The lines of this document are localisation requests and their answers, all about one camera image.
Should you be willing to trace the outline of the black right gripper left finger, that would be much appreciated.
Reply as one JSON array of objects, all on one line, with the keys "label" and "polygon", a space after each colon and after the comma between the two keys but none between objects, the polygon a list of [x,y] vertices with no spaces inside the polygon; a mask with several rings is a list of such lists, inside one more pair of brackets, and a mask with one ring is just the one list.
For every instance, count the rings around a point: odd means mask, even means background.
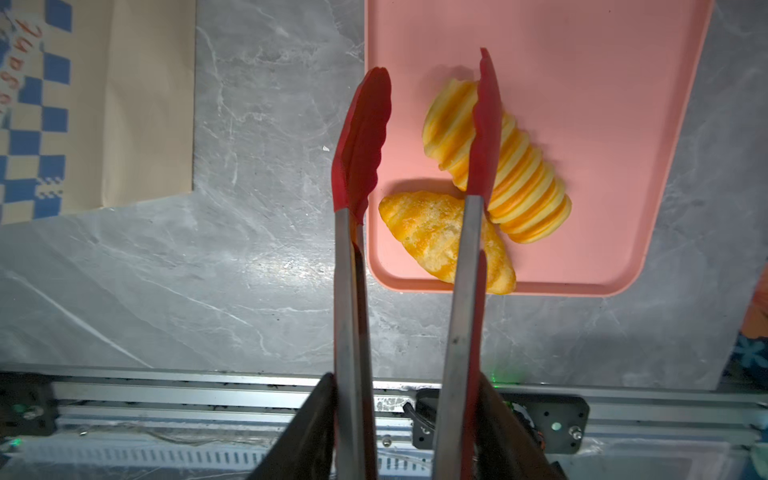
[{"label": "black right gripper left finger", "polygon": [[334,376],[326,373],[247,479],[328,480],[335,446],[336,396]]}]

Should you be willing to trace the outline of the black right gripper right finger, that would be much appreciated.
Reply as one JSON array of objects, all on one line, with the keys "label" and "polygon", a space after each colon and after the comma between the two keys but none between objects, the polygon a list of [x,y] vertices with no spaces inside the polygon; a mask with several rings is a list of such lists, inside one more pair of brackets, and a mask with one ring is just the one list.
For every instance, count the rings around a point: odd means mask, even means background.
[{"label": "black right gripper right finger", "polygon": [[479,385],[476,413],[478,478],[566,479],[559,464],[547,460],[484,374],[480,374]]}]

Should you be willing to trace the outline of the golden croissant bread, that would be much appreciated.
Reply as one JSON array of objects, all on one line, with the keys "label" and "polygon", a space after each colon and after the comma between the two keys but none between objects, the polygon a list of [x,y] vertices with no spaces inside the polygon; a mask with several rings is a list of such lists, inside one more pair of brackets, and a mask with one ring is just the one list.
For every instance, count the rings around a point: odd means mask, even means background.
[{"label": "golden croissant bread", "polygon": [[[401,192],[379,203],[381,219],[408,254],[438,280],[455,282],[464,201],[430,191]],[[487,258],[486,291],[506,295],[516,290],[516,273],[494,225],[482,225],[482,243]]]}]

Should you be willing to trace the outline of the striped long bread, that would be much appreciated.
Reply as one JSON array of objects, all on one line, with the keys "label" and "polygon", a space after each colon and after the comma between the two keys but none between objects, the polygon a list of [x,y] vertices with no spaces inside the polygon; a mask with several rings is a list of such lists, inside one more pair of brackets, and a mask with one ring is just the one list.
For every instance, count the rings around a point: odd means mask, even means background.
[{"label": "striped long bread", "polygon": [[[467,189],[469,153],[475,139],[472,113],[477,84],[451,79],[433,100],[422,130],[426,156]],[[502,114],[501,148],[488,206],[490,220],[511,241],[529,244],[556,231],[571,213],[564,181],[514,116]]]}]

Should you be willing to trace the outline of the red metal kitchen tongs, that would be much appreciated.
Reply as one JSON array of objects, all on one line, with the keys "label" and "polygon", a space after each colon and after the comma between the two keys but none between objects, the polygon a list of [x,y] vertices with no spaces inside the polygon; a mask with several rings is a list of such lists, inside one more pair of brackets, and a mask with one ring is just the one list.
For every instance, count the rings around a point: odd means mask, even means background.
[{"label": "red metal kitchen tongs", "polygon": [[[472,110],[476,137],[453,288],[447,353],[437,412],[435,479],[473,475],[480,344],[487,259],[482,227],[500,153],[501,100],[488,50],[481,51],[478,100]],[[371,69],[347,112],[332,162],[335,223],[334,378],[337,393],[337,471],[341,479],[377,476],[363,220],[391,116],[391,79]]]}]

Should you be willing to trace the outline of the blue checkered paper bag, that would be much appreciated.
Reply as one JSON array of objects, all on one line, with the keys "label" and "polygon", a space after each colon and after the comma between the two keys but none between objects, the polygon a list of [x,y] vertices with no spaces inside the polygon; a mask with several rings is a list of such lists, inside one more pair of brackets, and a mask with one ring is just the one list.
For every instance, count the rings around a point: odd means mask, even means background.
[{"label": "blue checkered paper bag", "polygon": [[193,1],[1,5],[1,221],[193,187]]}]

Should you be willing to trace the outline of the pink plastic tray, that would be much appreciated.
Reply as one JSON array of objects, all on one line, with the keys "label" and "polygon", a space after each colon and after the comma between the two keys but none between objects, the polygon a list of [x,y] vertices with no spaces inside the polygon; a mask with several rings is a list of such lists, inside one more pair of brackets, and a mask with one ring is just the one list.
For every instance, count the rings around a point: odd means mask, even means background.
[{"label": "pink plastic tray", "polygon": [[573,210],[508,247],[520,295],[607,297],[639,276],[712,13],[709,1],[369,1],[365,63],[392,81],[370,202],[449,193],[422,125],[450,79],[493,59],[505,109],[565,183]]}]

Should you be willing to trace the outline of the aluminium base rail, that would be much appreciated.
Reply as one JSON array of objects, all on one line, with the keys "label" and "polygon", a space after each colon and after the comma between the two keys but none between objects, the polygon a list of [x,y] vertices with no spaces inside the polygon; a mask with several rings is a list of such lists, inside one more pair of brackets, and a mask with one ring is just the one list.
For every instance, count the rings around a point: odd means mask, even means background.
[{"label": "aluminium base rail", "polygon": [[[315,377],[54,366],[4,367],[52,379],[47,437],[1,437],[7,478],[242,478],[264,459]],[[767,444],[767,395],[504,384],[506,393],[583,398],[579,450],[548,454],[572,479],[741,479]]]}]

